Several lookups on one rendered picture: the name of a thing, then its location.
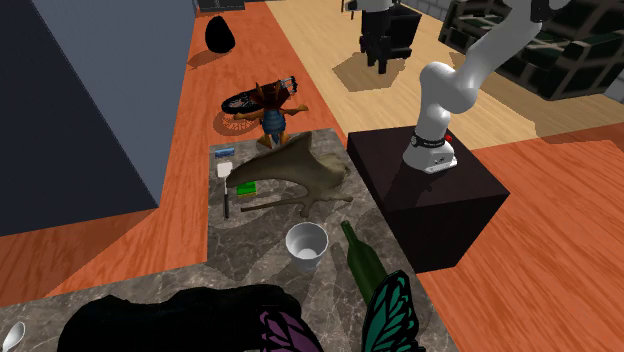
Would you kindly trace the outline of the olive brown antler-shaped object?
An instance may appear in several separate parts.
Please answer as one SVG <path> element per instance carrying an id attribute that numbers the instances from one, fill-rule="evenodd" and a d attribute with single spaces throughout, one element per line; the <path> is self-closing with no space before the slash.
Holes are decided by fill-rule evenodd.
<path id="1" fill-rule="evenodd" d="M 285 180 L 303 186 L 307 193 L 296 198 L 281 199 L 242 208 L 242 212 L 287 204 L 301 204 L 300 216 L 307 218 L 311 207 L 319 201 L 352 202 L 353 197 L 340 190 L 351 170 L 336 153 L 318 155 L 312 151 L 311 131 L 292 137 L 285 144 L 259 154 L 234 168 L 226 177 L 229 187 L 250 181 Z"/>

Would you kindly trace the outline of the orange and blue toy figure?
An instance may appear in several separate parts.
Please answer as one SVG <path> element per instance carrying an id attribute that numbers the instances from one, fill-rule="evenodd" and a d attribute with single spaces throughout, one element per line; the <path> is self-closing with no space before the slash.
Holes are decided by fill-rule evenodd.
<path id="1" fill-rule="evenodd" d="M 250 99 L 260 107 L 260 110 L 245 114 L 236 113 L 233 119 L 258 119 L 263 129 L 263 136 L 258 139 L 258 142 L 269 149 L 273 145 L 285 144 L 290 139 L 290 136 L 285 132 L 285 116 L 309 110 L 304 104 L 297 108 L 283 109 L 282 106 L 289 97 L 289 90 L 283 86 L 280 80 L 263 86 L 256 84 L 255 89 L 250 93 Z"/>

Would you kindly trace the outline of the white cup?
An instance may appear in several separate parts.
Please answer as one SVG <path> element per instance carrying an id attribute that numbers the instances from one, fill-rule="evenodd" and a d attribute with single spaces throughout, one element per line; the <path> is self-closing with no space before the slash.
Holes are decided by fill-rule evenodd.
<path id="1" fill-rule="evenodd" d="M 295 267 L 303 272 L 313 271 L 319 265 L 329 244 L 326 230 L 312 222 L 302 222 L 289 229 L 285 245 Z"/>

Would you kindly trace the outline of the dark green bottle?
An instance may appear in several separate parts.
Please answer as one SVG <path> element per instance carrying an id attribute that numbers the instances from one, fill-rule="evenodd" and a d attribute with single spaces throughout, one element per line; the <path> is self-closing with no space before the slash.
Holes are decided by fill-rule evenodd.
<path id="1" fill-rule="evenodd" d="M 364 302 L 369 304 L 387 272 L 373 248 L 356 236 L 349 221 L 342 221 L 340 226 L 348 241 L 348 266 Z"/>

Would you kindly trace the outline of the dark robot stand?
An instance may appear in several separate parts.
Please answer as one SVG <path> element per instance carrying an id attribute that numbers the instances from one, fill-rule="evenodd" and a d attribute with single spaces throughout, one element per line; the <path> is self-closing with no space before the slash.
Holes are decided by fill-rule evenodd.
<path id="1" fill-rule="evenodd" d="M 351 132 L 346 150 L 416 273 L 461 260 L 510 192 L 451 132 L 458 165 L 427 174 L 402 159 L 413 128 Z"/>

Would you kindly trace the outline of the black chair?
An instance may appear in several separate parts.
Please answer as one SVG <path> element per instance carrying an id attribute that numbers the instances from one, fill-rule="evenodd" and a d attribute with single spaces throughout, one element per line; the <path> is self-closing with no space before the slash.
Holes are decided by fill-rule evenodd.
<path id="1" fill-rule="evenodd" d="M 378 73 L 385 74 L 388 61 L 407 59 L 412 54 L 422 14 L 392 0 L 385 11 L 362 11 L 360 52 L 367 56 L 367 65 L 378 63 Z"/>

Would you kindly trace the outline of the purple butterfly figure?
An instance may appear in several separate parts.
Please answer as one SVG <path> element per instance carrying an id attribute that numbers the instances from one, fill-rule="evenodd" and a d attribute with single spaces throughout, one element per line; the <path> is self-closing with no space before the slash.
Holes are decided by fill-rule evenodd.
<path id="1" fill-rule="evenodd" d="M 305 321 L 275 307 L 260 314 L 261 352 L 324 352 Z"/>

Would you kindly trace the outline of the teal butterfly figure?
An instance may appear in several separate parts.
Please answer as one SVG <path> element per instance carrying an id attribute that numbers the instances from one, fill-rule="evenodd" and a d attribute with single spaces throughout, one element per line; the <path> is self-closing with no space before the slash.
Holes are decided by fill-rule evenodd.
<path id="1" fill-rule="evenodd" d="M 416 340 L 418 331 L 409 277 L 397 270 L 378 285 L 368 303 L 361 352 L 426 352 Z"/>

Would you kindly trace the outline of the black egg-shaped object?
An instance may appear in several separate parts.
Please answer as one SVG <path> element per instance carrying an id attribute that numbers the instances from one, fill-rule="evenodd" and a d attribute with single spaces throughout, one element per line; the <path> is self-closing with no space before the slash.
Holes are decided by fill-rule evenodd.
<path id="1" fill-rule="evenodd" d="M 228 53 L 235 47 L 233 33 L 222 16 L 214 16 L 207 23 L 205 43 L 211 52 L 218 54 Z"/>

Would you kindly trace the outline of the black lumpy object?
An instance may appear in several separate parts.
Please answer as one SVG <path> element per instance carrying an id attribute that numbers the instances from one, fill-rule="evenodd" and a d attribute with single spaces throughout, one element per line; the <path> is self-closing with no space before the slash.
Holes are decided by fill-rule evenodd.
<path id="1" fill-rule="evenodd" d="M 297 317 L 301 304 L 281 287 L 181 290 L 161 303 L 107 295 L 83 305 L 65 324 L 57 352 L 246 352 L 261 348 L 261 310 Z"/>

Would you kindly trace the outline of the dark shelf unit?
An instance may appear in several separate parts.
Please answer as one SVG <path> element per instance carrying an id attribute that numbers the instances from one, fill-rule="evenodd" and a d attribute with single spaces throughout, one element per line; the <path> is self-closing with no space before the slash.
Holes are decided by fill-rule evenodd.
<path id="1" fill-rule="evenodd" d="M 453 0 L 439 41 L 464 54 L 510 12 L 502 0 Z M 602 94 L 624 70 L 624 0 L 571 0 L 496 72 L 549 101 Z"/>

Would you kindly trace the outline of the white spoon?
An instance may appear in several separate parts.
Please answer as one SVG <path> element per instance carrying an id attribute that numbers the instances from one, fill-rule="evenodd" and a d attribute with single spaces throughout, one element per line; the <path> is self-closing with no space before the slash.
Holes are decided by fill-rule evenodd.
<path id="1" fill-rule="evenodd" d="M 13 348 L 15 348 L 23 339 L 25 335 L 26 327 L 25 324 L 21 321 L 16 322 L 9 330 L 6 335 L 4 341 L 2 342 L 2 346 L 0 347 L 0 352 L 11 352 Z"/>

